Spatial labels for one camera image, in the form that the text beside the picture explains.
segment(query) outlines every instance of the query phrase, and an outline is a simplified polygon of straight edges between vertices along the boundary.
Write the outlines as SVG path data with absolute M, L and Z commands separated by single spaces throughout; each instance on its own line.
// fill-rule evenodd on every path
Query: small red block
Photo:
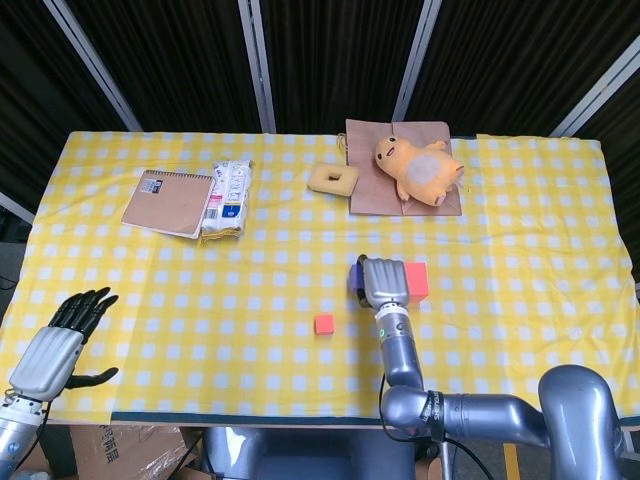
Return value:
M 404 272 L 409 284 L 409 303 L 420 303 L 429 296 L 426 263 L 405 263 Z
M 316 335 L 331 335 L 333 333 L 333 315 L 323 313 L 314 318 Z

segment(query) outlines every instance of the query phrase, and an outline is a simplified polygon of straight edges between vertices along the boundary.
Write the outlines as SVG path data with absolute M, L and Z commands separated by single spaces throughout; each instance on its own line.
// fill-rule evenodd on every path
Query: yellow plush toy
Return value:
M 404 138 L 391 136 L 378 143 L 374 159 L 395 178 L 400 200 L 413 197 L 439 207 L 464 173 L 464 166 L 445 152 L 445 147 L 440 141 L 417 148 Z

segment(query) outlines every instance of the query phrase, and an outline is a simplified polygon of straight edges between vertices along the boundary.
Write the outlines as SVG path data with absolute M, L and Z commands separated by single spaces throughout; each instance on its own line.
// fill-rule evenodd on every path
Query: black curtain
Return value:
M 390 121 L 422 1 L 262 0 L 278 132 Z
M 258 132 L 236 0 L 72 0 L 145 130 Z
M 122 129 L 43 3 L 0 2 L 0 192 L 35 211 L 70 132 Z
M 620 236 L 640 282 L 640 72 L 636 72 L 576 136 L 602 143 Z
M 640 2 L 444 1 L 408 120 L 548 135 L 640 34 Z

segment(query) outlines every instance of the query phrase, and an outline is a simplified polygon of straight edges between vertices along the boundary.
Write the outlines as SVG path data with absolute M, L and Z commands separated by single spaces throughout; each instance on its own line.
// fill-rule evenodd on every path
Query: packaged food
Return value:
M 202 220 L 202 241 L 240 236 L 247 217 L 251 161 L 228 160 L 213 167 L 215 186 Z

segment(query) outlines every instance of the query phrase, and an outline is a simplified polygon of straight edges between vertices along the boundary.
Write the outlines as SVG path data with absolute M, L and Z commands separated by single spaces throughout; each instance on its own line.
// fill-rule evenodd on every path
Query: plush toy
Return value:
M 445 147 L 446 143 L 439 141 L 417 148 L 407 139 L 391 136 L 378 143 L 374 159 L 395 178 L 400 200 L 413 197 L 439 207 L 464 173 L 464 166 L 445 152 Z

